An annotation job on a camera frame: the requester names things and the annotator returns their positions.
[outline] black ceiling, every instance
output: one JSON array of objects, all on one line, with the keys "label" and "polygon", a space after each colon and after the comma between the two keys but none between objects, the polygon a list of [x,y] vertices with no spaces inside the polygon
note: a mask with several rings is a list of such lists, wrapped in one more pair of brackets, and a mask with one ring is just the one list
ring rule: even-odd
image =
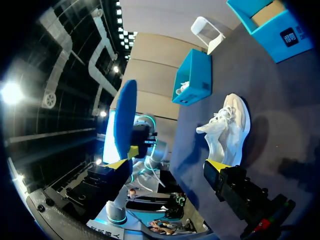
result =
[{"label": "black ceiling", "polygon": [[[106,130],[107,119],[101,121],[92,116],[99,84],[89,75],[88,63],[101,41],[101,36],[91,17],[96,8],[103,9],[102,22],[106,28],[113,51],[118,54],[112,61],[108,51],[102,50],[96,67],[118,90],[120,74],[113,71],[118,66],[125,72],[130,49],[125,49],[119,39],[115,0],[60,0],[51,6],[72,39],[72,50],[81,59],[70,54],[55,91],[56,104],[52,109],[42,108],[47,81],[62,51],[62,47],[36,21],[21,42],[4,81],[17,83],[26,99],[16,105],[4,106],[4,135],[9,140],[23,136],[61,133],[92,129],[83,133],[44,137],[9,144],[8,155],[19,171],[26,174],[30,183],[47,185],[84,160],[90,160],[98,133]],[[99,99],[100,106],[111,104],[113,96],[105,89]]]}]

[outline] teal box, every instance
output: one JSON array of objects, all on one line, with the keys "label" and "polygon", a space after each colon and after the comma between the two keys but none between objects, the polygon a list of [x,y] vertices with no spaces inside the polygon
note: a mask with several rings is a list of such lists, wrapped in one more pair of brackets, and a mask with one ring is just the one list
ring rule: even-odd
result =
[{"label": "teal box", "polygon": [[[209,96],[212,86],[211,56],[196,49],[191,49],[175,75],[172,102],[191,105]],[[176,94],[182,83],[189,86],[180,94]]]},{"label": "teal box", "polygon": [[297,20],[285,9],[258,26],[251,17],[272,3],[272,0],[228,0],[227,4],[247,31],[278,63],[313,47]]}]

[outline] white sneaker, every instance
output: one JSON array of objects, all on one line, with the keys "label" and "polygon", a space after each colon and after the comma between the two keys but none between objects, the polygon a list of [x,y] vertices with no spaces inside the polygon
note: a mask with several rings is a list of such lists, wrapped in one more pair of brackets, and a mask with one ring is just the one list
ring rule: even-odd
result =
[{"label": "white sneaker", "polygon": [[219,138],[224,149],[222,163],[229,166],[240,165],[244,141],[251,127],[249,112],[244,101],[234,93],[226,96],[223,107],[230,107],[234,118]]},{"label": "white sneaker", "polygon": [[186,90],[187,87],[189,87],[189,81],[183,82],[183,83],[181,83],[181,85],[182,86],[180,88],[175,90],[175,93],[178,95],[181,94],[184,90]]},{"label": "white sneaker", "polygon": [[208,159],[229,166],[240,164],[242,147],[249,131],[248,109],[234,93],[226,96],[223,108],[208,124],[196,128],[198,134],[207,133],[204,138],[209,146]]},{"label": "white sneaker", "polygon": [[213,115],[214,117],[210,119],[209,123],[197,127],[196,132],[198,134],[206,133],[204,139],[209,146],[208,159],[222,163],[225,153],[223,146],[219,142],[219,137],[225,129],[228,129],[229,123],[232,122],[234,116],[232,108],[229,106],[220,109],[218,113],[214,113]]}]

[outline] gray carpet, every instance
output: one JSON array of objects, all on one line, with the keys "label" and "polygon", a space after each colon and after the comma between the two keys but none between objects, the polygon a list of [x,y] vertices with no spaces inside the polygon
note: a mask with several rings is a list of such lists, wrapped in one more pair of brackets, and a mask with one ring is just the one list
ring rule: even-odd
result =
[{"label": "gray carpet", "polygon": [[313,50],[275,64],[239,25],[212,54],[212,95],[181,106],[170,171],[221,239],[239,239],[246,227],[216,198],[203,176],[209,148],[196,127],[223,106],[226,95],[243,97],[251,131],[242,167],[269,197],[284,194],[296,202],[285,222],[297,224],[310,208],[320,180],[320,61]]}]

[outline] ductwork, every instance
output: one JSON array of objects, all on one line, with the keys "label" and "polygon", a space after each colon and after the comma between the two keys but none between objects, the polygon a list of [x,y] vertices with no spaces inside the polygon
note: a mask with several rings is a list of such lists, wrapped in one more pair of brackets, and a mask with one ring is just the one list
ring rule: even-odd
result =
[{"label": "ductwork", "polygon": [[101,52],[104,48],[107,49],[110,57],[112,60],[117,59],[117,55],[114,53],[112,46],[110,44],[110,40],[107,38],[107,32],[105,30],[105,27],[103,25],[102,19],[101,19],[101,9],[96,9],[92,12],[92,17],[94,20],[94,23],[100,33],[101,41],[96,46],[96,49],[94,50],[88,65],[88,71],[89,75],[97,81],[105,90],[107,90],[113,97],[116,96],[117,90],[112,86],[112,84],[103,76],[103,74],[96,68],[96,63],[98,58],[101,55]]},{"label": "ductwork", "polygon": [[53,66],[50,77],[46,83],[44,90],[44,96],[42,100],[42,107],[47,109],[52,109],[56,104],[56,89],[64,70],[66,62],[72,52],[72,39],[67,33],[64,26],[59,21],[52,7],[50,7],[39,19],[40,23],[48,31],[48,33],[57,41],[57,43],[62,47],[62,51]]}]

